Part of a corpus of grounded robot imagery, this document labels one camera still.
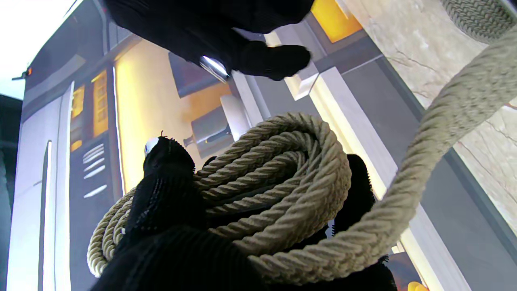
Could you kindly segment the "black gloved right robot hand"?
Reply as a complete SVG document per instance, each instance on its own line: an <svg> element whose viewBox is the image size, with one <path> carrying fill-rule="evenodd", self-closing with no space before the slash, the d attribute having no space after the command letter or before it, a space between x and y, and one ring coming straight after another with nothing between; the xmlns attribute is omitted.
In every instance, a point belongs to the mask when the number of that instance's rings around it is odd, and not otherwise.
<svg viewBox="0 0 517 291"><path fill-rule="evenodd" d="M243 30L268 34L301 22L312 0L106 0L118 26L201 66L219 61L228 73L281 81L308 66L311 53L300 45L269 47Z"/></svg>

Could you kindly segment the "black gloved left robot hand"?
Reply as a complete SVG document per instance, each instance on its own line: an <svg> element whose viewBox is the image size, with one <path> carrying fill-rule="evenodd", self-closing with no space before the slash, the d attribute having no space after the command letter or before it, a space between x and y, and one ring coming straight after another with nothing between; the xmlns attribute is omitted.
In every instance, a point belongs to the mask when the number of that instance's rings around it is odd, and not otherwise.
<svg viewBox="0 0 517 291"><path fill-rule="evenodd" d="M146 153L125 234L93 291L395 291L387 257L345 278L267 284L229 240L208 231L195 164L174 139Z"/></svg>

